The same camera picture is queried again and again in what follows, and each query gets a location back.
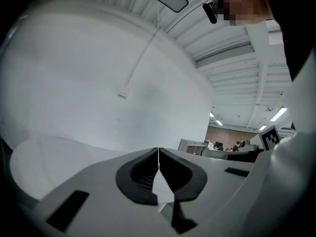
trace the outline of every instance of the person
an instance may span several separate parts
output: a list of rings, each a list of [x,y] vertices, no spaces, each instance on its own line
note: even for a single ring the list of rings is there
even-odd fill
[[[234,147],[233,147],[233,152],[238,152],[239,144],[240,144],[240,142],[237,141],[237,142],[236,142],[236,145],[234,145]]]
[[[214,12],[224,15],[230,24],[278,22],[292,80],[316,47],[314,11],[314,0],[214,0]]]

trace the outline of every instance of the white ceiling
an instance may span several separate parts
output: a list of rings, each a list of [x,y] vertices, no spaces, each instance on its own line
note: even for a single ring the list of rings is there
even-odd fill
[[[47,1],[51,0],[35,0],[31,6]],[[154,25],[159,22],[213,86],[212,112],[223,127],[258,132],[264,124],[282,128],[291,123],[287,112],[270,122],[291,85],[280,27],[274,20],[247,27],[212,25],[202,9],[209,0],[188,0],[179,13],[156,0],[95,1],[119,6]],[[217,126],[215,118],[210,118],[210,125]]]

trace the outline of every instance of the computer monitor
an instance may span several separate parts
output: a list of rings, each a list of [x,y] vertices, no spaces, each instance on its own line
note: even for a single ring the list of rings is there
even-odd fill
[[[223,143],[220,143],[220,142],[215,142],[215,146],[216,148],[219,148],[219,147],[222,147],[223,146]]]

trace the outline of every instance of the curved white wall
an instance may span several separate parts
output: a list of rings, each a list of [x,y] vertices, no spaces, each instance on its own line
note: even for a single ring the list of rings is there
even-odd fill
[[[33,11],[1,61],[1,135],[42,135],[119,151],[202,141],[211,87],[183,50],[115,7],[55,1]],[[129,96],[117,95],[137,61]]]

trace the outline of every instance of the brick wall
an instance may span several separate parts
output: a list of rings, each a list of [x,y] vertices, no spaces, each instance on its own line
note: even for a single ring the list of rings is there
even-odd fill
[[[215,142],[223,143],[224,150],[226,148],[233,148],[236,144],[236,141],[250,140],[257,133],[252,132],[240,132],[235,130],[223,129],[219,127],[209,126],[206,132],[206,140],[209,140],[211,143],[215,144]]]

